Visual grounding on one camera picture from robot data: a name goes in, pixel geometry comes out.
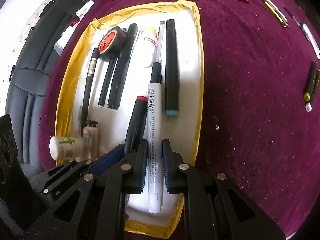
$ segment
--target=maroon fabric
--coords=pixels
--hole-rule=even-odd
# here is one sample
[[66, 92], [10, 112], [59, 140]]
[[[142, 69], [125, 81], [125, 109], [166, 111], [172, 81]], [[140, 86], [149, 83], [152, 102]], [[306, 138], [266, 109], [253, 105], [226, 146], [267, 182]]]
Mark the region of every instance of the maroon fabric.
[[[53, 166], [48, 145], [63, 74], [89, 22], [129, 6], [167, 1], [177, 0], [99, 0], [83, 18], [63, 50], [45, 99], [38, 148], [45, 168]], [[249, 5], [191, 1], [200, 11], [204, 45], [196, 166], [209, 174], [226, 173], [288, 236], [302, 224], [320, 191], [320, 100], [307, 113], [302, 97], [315, 53], [291, 18], [290, 29], [283, 28], [261, 0], [249, 0]], [[293, 0], [272, 1], [288, 7], [319, 40]]]

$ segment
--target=white bottle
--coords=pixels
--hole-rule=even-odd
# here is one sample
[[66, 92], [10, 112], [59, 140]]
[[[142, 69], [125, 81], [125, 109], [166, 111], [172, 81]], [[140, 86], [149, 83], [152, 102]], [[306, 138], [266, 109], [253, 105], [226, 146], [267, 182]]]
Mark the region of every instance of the white bottle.
[[49, 149], [54, 160], [69, 160], [82, 156], [84, 143], [82, 138], [53, 136]]
[[153, 63], [153, 56], [156, 50], [156, 37], [156, 30], [149, 26], [142, 31], [137, 39], [137, 43], [132, 52], [132, 58], [137, 60], [143, 68], [150, 67]]
[[88, 160], [95, 161], [99, 157], [100, 131], [96, 127], [98, 122], [87, 121], [87, 126], [83, 128], [84, 154]]

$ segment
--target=yellow pencil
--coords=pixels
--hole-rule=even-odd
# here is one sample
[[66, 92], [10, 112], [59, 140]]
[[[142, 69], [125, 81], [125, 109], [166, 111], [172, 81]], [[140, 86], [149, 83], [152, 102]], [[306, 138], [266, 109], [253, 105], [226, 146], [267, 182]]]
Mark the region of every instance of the yellow pencil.
[[266, 4], [266, 6], [268, 6], [268, 8], [270, 9], [270, 11], [272, 11], [273, 14], [279, 19], [279, 21], [282, 23], [282, 26], [283, 26], [284, 28], [286, 28], [287, 26], [286, 26], [285, 22], [280, 18], [280, 16], [276, 13], [276, 11], [275, 11], [266, 1], [265, 1], [264, 3]]

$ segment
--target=black marker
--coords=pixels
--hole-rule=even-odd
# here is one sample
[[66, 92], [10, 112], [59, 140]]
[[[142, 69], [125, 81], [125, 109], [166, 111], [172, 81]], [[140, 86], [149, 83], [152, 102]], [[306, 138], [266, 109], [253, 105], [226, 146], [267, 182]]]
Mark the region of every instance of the black marker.
[[94, 48], [88, 68], [87, 79], [85, 81], [83, 102], [82, 102], [82, 115], [81, 115], [81, 136], [83, 136], [83, 128], [87, 125], [89, 99], [91, 93], [91, 86], [93, 81], [94, 71], [96, 69], [97, 60], [100, 55], [99, 48]]
[[106, 103], [106, 98], [107, 98], [107, 93], [111, 81], [111, 76], [113, 74], [113, 70], [115, 69], [116, 62], [118, 60], [118, 57], [115, 57], [109, 61], [108, 69], [106, 72], [106, 76], [104, 77], [100, 97], [99, 97], [99, 102], [98, 102], [98, 107], [104, 107]]
[[313, 88], [315, 87], [316, 73], [317, 73], [317, 62], [314, 60], [311, 63], [305, 89], [303, 92], [303, 98], [306, 102], [308, 102], [311, 99], [312, 91], [313, 91]]
[[108, 108], [119, 109], [125, 79], [127, 77], [130, 56], [133, 44], [138, 32], [138, 26], [135, 23], [130, 24], [127, 32], [127, 40], [120, 52], [116, 69], [113, 74], [110, 95], [108, 100]]
[[306, 111], [307, 112], [310, 112], [312, 110], [312, 105], [316, 99], [319, 83], [320, 83], [320, 70], [317, 70], [315, 86], [313, 88], [313, 92], [312, 92], [310, 100], [306, 103]]
[[165, 115], [178, 116], [180, 74], [174, 20], [167, 20], [165, 59]]
[[147, 98], [137, 97], [124, 141], [124, 154], [138, 150], [147, 118]]

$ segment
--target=blue pad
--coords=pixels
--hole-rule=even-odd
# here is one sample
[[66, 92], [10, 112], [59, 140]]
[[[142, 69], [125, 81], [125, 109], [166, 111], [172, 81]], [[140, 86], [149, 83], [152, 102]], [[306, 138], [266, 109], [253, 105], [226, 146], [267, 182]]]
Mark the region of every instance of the blue pad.
[[89, 168], [89, 172], [100, 176], [124, 157], [124, 145], [119, 144], [107, 154], [101, 156]]

